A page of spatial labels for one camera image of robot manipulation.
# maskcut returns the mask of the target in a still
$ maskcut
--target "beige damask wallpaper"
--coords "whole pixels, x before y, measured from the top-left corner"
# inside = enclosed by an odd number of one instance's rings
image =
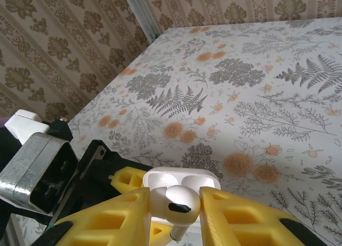
[[[126,0],[0,0],[0,117],[72,118],[146,47]]]
[[[170,27],[342,16],[342,0],[145,0],[161,32]]]

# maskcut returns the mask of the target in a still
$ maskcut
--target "airpod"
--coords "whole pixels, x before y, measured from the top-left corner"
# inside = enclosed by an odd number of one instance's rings
[[[158,187],[150,192],[150,213],[153,217],[166,219],[173,224],[170,236],[180,241],[198,218],[199,195],[187,186]]]

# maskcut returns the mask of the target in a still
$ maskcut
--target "patterned wallpaper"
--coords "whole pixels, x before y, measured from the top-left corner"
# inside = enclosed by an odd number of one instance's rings
[[[146,47],[126,0],[0,0],[0,117],[72,118]]]
[[[170,27],[342,16],[342,0],[145,0],[161,32]]]

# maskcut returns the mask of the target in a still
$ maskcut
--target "floral tablecloth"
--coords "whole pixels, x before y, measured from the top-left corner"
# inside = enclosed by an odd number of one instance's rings
[[[210,170],[341,245],[341,24],[169,29],[71,120],[72,146],[81,157],[101,139],[137,162]]]

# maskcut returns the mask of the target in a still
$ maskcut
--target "earbud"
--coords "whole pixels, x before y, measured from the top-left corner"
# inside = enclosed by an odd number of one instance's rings
[[[174,225],[170,232],[174,241],[180,241],[189,226],[198,218],[200,199],[190,187],[159,187],[151,190],[149,200],[151,215],[166,219]]]

